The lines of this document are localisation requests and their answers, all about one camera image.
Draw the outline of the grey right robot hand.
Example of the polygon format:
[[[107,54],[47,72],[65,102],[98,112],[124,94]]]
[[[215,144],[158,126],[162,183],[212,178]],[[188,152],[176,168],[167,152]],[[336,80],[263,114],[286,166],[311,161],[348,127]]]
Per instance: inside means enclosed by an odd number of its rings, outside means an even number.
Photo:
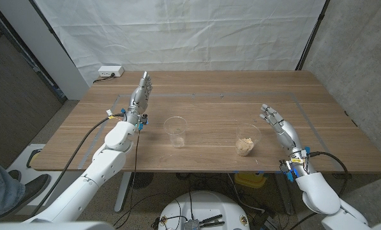
[[[273,128],[278,142],[288,156],[304,149],[295,128],[278,111],[266,104],[262,104],[260,109],[260,117]]]

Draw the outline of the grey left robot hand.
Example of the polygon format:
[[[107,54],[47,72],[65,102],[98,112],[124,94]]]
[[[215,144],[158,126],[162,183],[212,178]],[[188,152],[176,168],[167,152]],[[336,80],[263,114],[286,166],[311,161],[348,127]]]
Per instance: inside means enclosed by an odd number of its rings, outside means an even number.
[[[144,72],[138,87],[131,94],[127,114],[130,116],[143,114],[147,109],[152,89],[151,77],[147,72]]]

